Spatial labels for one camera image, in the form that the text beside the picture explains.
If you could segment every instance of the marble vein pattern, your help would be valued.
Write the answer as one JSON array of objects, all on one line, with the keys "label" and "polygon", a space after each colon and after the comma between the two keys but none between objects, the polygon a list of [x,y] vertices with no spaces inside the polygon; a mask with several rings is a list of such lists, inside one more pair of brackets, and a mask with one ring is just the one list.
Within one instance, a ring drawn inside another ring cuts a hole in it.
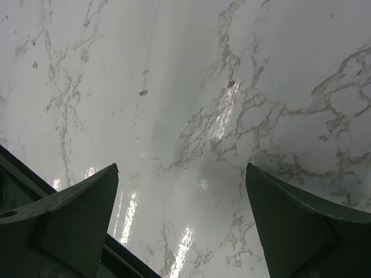
[{"label": "marble vein pattern", "polygon": [[371,212],[371,2],[3,0],[0,144],[164,278],[269,277],[248,162]]}]

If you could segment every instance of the dark speck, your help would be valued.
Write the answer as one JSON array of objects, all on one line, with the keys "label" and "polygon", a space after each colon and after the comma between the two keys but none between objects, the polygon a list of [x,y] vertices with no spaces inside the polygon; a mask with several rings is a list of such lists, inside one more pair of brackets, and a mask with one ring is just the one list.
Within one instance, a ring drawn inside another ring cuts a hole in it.
[{"label": "dark speck", "polygon": [[147,94],[148,94],[148,91],[147,91],[147,90],[142,91],[142,92],[139,93],[139,95],[140,95],[141,97],[144,97],[144,96],[146,96]]},{"label": "dark speck", "polygon": [[234,81],[230,80],[227,84],[227,88],[232,88],[234,84],[235,84]]}]

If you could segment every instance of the glossy surface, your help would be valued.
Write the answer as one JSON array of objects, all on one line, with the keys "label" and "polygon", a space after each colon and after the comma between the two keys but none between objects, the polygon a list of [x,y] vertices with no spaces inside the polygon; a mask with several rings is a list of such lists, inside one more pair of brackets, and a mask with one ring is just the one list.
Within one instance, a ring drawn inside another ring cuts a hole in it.
[{"label": "glossy surface", "polygon": [[371,2],[2,1],[0,144],[163,277],[269,277],[252,162],[370,211]]}]

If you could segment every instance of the white marble tabletop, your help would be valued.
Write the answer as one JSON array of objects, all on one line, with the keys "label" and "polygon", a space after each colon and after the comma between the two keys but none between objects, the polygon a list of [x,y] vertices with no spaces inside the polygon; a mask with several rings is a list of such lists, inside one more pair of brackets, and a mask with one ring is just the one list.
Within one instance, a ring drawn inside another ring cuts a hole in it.
[{"label": "white marble tabletop", "polygon": [[57,190],[117,163],[108,232],[164,278],[269,277],[248,162],[371,211],[370,13],[1,0],[0,144]]}]

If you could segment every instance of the screw hole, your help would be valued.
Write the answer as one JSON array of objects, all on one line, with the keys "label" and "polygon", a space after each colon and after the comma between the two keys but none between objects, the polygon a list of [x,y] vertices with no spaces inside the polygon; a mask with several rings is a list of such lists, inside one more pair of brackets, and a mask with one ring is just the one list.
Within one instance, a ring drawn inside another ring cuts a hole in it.
[{"label": "screw hole", "polygon": [[15,211],[15,210],[6,211],[6,212],[0,214],[0,218],[14,216],[14,215],[16,215],[17,213],[18,213],[18,212]]}]

